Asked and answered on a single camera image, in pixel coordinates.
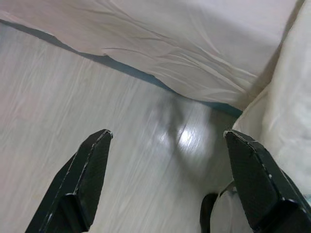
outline floor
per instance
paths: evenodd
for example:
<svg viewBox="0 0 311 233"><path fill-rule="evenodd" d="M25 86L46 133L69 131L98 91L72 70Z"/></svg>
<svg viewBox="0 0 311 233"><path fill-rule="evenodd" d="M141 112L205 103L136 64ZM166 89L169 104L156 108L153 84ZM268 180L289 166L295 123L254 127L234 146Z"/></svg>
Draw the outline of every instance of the floor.
<svg viewBox="0 0 311 233"><path fill-rule="evenodd" d="M51 180L110 129L91 233L199 233L200 204L231 179L235 118L0 24L0 232L24 232Z"/></svg>

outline wrinkled sheet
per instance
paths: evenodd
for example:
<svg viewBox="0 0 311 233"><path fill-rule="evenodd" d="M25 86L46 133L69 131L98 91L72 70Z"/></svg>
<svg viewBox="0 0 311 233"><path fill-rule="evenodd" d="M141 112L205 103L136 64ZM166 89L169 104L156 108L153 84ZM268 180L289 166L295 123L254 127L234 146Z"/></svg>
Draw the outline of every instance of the wrinkled sheet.
<svg viewBox="0 0 311 233"><path fill-rule="evenodd" d="M0 18L244 109L270 82L297 0L2 0Z"/></svg>
<svg viewBox="0 0 311 233"><path fill-rule="evenodd" d="M262 143L311 204L311 0L285 39L271 83L234 129Z"/></svg>

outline wooden floor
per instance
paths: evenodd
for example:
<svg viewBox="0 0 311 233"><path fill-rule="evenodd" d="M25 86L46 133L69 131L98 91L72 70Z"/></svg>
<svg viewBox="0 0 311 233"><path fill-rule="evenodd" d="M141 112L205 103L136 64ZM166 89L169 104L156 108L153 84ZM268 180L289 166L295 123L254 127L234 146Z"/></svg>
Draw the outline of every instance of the wooden floor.
<svg viewBox="0 0 311 233"><path fill-rule="evenodd" d="M0 25L0 232L26 230L89 134L114 134L91 233L199 233L234 118Z"/></svg>

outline black shoe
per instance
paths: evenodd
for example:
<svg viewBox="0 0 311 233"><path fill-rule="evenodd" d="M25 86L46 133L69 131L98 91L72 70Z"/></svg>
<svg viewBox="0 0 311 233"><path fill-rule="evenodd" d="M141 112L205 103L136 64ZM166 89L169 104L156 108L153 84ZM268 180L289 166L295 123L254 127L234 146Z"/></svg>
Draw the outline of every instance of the black shoe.
<svg viewBox="0 0 311 233"><path fill-rule="evenodd" d="M200 213L201 233L210 233L210 215L217 197L217 194L210 193L203 198Z"/></svg>

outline white bedsheet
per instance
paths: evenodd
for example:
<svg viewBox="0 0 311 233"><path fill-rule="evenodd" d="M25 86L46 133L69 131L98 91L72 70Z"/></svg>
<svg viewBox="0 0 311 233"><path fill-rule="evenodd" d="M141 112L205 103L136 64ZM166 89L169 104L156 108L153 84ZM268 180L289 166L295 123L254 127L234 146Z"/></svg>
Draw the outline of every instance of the white bedsheet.
<svg viewBox="0 0 311 233"><path fill-rule="evenodd" d="M284 42L270 85L234 129L261 142L311 204L311 0Z"/></svg>
<svg viewBox="0 0 311 233"><path fill-rule="evenodd" d="M2 0L0 18L107 54L186 97L244 109L271 80L296 2Z"/></svg>

